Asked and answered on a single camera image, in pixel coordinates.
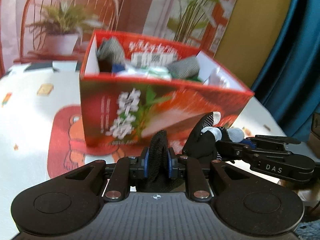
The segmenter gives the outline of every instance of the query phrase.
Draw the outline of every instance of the red cardboard box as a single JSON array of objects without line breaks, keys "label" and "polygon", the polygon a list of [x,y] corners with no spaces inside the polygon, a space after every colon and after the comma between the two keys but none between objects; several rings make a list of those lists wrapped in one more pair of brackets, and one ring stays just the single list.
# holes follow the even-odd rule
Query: red cardboard box
[{"label": "red cardboard box", "polygon": [[[148,79],[100,73],[96,51],[103,38],[116,37],[128,60],[159,53],[175,59],[196,56],[203,81],[219,73],[228,88],[200,82]],[[193,127],[209,112],[220,112],[217,126],[230,127],[253,96],[241,81],[198,48],[155,37],[123,32],[95,32],[80,70],[84,135],[89,146],[148,145],[159,130],[169,144],[182,146]]]}]

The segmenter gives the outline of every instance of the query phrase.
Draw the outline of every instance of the blue curtain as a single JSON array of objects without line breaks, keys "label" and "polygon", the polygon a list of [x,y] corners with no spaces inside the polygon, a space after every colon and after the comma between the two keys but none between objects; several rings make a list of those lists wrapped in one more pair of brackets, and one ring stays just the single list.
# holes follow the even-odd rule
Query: blue curtain
[{"label": "blue curtain", "polygon": [[307,141],[320,112],[320,0],[292,0],[251,89],[287,136]]}]

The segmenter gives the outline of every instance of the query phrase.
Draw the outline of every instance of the wooden chair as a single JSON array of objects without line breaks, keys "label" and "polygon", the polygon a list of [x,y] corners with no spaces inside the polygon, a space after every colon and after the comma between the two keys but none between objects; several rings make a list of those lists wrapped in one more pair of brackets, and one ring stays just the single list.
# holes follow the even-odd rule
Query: wooden chair
[{"label": "wooden chair", "polygon": [[[119,16],[118,0],[68,0],[73,4],[84,5],[89,13],[99,16],[99,21],[103,22],[109,30],[116,30]],[[15,63],[41,62],[45,60],[78,60],[82,61],[86,43],[91,34],[84,34],[82,40],[77,42],[77,48],[72,55],[48,55],[43,52],[45,33],[39,37],[32,31],[32,27],[26,25],[41,21],[43,15],[43,5],[58,5],[59,0],[27,0],[22,14],[21,35],[20,35],[20,57],[14,60]]]}]

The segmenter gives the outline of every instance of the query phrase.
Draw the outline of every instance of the gray fabric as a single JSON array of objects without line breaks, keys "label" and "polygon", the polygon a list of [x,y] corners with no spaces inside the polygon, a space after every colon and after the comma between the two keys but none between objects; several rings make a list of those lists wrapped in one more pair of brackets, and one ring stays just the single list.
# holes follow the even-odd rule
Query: gray fabric
[{"label": "gray fabric", "polygon": [[97,51],[97,58],[98,60],[107,60],[111,64],[123,64],[124,49],[115,37],[108,40],[103,39]]},{"label": "gray fabric", "polygon": [[200,66],[196,57],[187,57],[185,59],[168,64],[167,69],[174,78],[186,79],[198,76]]}]

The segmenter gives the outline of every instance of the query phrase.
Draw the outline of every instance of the white flower pot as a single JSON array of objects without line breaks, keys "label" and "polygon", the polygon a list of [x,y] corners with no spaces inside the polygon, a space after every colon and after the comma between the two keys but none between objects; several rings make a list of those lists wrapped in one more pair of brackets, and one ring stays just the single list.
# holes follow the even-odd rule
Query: white flower pot
[{"label": "white flower pot", "polygon": [[71,55],[76,45],[78,34],[50,35],[47,34],[45,44],[48,53],[54,55]]}]

